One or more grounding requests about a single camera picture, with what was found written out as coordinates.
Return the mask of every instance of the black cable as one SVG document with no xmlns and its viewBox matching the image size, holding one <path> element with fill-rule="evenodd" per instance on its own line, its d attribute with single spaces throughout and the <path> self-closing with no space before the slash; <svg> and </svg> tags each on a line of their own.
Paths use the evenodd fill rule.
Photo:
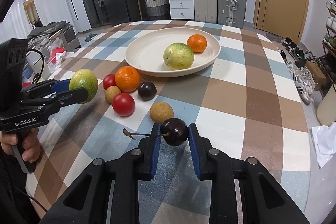
<svg viewBox="0 0 336 224">
<path fill-rule="evenodd" d="M 0 145 L 0 163 L 5 175 L 5 178 L 7 180 L 8 183 L 8 188 L 9 188 L 9 197 L 14 205 L 14 207 L 17 209 L 17 201 L 16 201 L 16 196 L 15 193 L 13 191 L 13 180 L 12 178 L 8 175 L 9 171 L 8 171 L 8 166 L 7 166 L 7 162 L 5 160 L 5 156 L 3 154 L 3 150 L 2 150 L 2 146 Z"/>
<path fill-rule="evenodd" d="M 36 84 L 36 83 L 40 80 L 41 75 L 42 75 L 42 72 L 43 72 L 43 69 L 44 69 L 44 57 L 43 57 L 43 54 L 42 54 L 40 51 L 38 51 L 38 50 L 36 50 L 36 49 L 34 49 L 34 48 L 31 48 L 31 49 L 27 50 L 27 53 L 28 53 L 28 52 L 36 52 L 36 53 L 38 53 L 38 54 L 41 56 L 41 58 L 42 58 L 42 68 L 41 68 L 41 72 L 40 72 L 40 74 L 35 75 L 35 77 L 34 77 L 34 79 L 33 79 L 33 82 L 32 82 L 32 84 Z"/>
<path fill-rule="evenodd" d="M 33 200 L 33 201 L 35 201 L 46 213 L 48 212 L 48 210 L 46 209 L 46 208 L 44 208 L 42 205 L 41 205 L 41 203 L 39 203 L 35 198 L 33 198 L 33 197 L 31 197 L 31 196 L 29 196 L 29 195 L 27 195 L 25 192 L 23 192 L 21 189 L 19 189 L 18 187 L 16 187 L 15 185 L 14 185 L 14 187 L 17 189 L 17 190 L 19 190 L 19 192 L 21 193 L 21 194 L 24 194 L 26 197 L 28 197 L 28 198 L 30 198 L 31 200 Z"/>
</svg>

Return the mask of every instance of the blue gripper pad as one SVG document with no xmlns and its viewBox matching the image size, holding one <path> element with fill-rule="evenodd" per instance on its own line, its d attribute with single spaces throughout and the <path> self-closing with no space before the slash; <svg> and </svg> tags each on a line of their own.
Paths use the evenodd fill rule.
<svg viewBox="0 0 336 224">
<path fill-rule="evenodd" d="M 195 142 L 193 128 L 196 128 L 195 124 L 191 124 L 188 127 L 189 129 L 188 141 L 190 146 L 191 157 L 193 159 L 194 171 L 197 176 L 197 179 L 200 179 L 201 178 L 200 155 L 198 153 L 197 145 Z"/>
<path fill-rule="evenodd" d="M 66 79 L 66 80 L 62 80 L 62 81 L 59 81 L 59 82 L 56 82 L 52 87 L 51 87 L 51 90 L 53 92 L 63 92 L 63 91 L 66 91 L 66 90 L 69 90 L 69 83 L 70 83 L 70 80 L 71 79 Z"/>
<path fill-rule="evenodd" d="M 160 126 L 157 127 L 156 135 L 160 134 Z M 161 145 L 161 136 L 155 137 L 152 156 L 151 156 L 151 168 L 150 168 L 150 178 L 153 179 L 156 174 L 156 169 L 158 166 L 159 152 Z"/>
</svg>

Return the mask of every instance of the wicker basket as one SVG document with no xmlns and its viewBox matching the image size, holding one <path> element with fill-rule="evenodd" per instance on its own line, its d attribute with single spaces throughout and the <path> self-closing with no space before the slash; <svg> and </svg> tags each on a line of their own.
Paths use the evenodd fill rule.
<svg viewBox="0 0 336 224">
<path fill-rule="evenodd" d="M 162 16 L 168 13 L 168 0 L 145 0 L 147 13 L 151 17 Z"/>
</svg>

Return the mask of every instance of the cardboard box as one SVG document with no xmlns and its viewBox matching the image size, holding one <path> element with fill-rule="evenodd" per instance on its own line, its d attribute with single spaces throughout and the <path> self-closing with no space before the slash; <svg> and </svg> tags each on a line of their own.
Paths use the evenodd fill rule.
<svg viewBox="0 0 336 224">
<path fill-rule="evenodd" d="M 305 67 L 310 71 L 313 76 L 314 82 L 317 83 L 315 90 L 320 90 L 321 86 L 326 80 L 325 75 L 319 68 L 319 66 L 313 62 L 307 61 Z"/>
</svg>

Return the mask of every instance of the green pomelo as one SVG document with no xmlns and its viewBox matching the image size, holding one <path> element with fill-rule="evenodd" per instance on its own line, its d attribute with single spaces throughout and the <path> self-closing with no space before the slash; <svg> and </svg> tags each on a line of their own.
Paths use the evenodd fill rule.
<svg viewBox="0 0 336 224">
<path fill-rule="evenodd" d="M 194 62 L 194 52 L 183 43 L 173 43 L 163 53 L 163 61 L 171 70 L 190 68 Z"/>
<path fill-rule="evenodd" d="M 84 104 L 90 102 L 93 97 L 95 97 L 98 90 L 98 79 L 96 75 L 89 69 L 80 69 L 77 71 L 70 80 L 69 90 L 74 90 L 78 88 L 85 88 L 89 93 L 89 97 L 85 102 L 81 102 L 80 104 Z"/>
</svg>

